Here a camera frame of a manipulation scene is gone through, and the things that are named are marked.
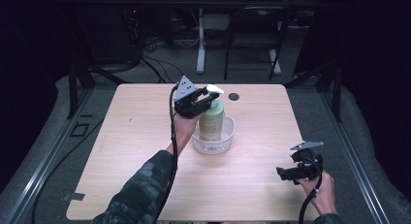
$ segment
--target human arm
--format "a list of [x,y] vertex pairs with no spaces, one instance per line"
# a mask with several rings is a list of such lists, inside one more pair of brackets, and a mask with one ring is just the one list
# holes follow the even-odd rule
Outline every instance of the human arm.
[[[318,177],[308,180],[305,178],[297,179],[306,194],[309,194],[317,184]],[[314,224],[340,224],[343,223],[342,217],[338,214],[335,206],[333,178],[326,171],[322,172],[322,182],[315,197],[311,200],[312,205],[317,209],[320,216]]]
[[[200,117],[185,119],[174,116],[177,155],[186,147]],[[124,184],[114,195],[107,210],[92,223],[153,223],[166,195],[173,172],[173,144],[160,150]]]

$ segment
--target table top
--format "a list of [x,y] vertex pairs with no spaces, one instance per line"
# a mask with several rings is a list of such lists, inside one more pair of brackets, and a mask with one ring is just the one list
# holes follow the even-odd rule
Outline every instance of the table top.
[[[219,155],[197,152],[191,142],[178,159],[170,197],[159,220],[297,220],[305,194],[281,180],[276,167],[294,168],[291,146],[302,139],[287,91],[273,84],[217,84],[225,113],[236,122],[232,145]],[[158,150],[170,144],[171,84],[118,86],[90,153],[67,217],[88,220]],[[228,98],[239,95],[237,101]],[[309,205],[306,220],[318,216]]]

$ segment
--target chair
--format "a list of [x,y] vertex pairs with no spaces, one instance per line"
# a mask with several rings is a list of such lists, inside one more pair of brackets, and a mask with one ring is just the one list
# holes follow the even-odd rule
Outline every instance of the chair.
[[275,50],[273,59],[259,61],[271,63],[271,80],[285,33],[295,14],[295,10],[281,6],[248,6],[233,13],[228,26],[224,80],[227,79],[230,50],[233,47],[266,48],[268,52]]

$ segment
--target gripper camera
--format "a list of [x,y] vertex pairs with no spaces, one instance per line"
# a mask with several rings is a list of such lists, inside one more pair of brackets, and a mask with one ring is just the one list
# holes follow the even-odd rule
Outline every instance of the gripper camera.
[[321,154],[314,155],[310,149],[315,146],[323,145],[322,142],[302,142],[296,146],[291,147],[292,150],[297,152],[291,155],[291,158],[295,163],[298,163],[295,168],[283,169],[277,167],[277,173],[282,180],[292,180],[295,185],[299,183],[296,179],[308,178],[313,179],[318,174],[323,172],[323,157]]
[[[223,93],[223,90],[213,84],[197,88],[193,82],[183,76],[174,95],[174,109],[181,116],[193,118],[210,109],[211,102]],[[207,94],[208,96],[203,100],[198,100],[201,95]]]

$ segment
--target jacket sleeve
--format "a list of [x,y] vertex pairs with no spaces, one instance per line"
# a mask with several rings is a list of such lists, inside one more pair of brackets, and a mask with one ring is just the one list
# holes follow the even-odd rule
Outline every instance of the jacket sleeve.
[[314,224],[344,224],[344,220],[339,214],[328,213],[317,217]]
[[173,169],[173,156],[160,150],[114,195],[107,210],[92,223],[153,223],[165,197]]

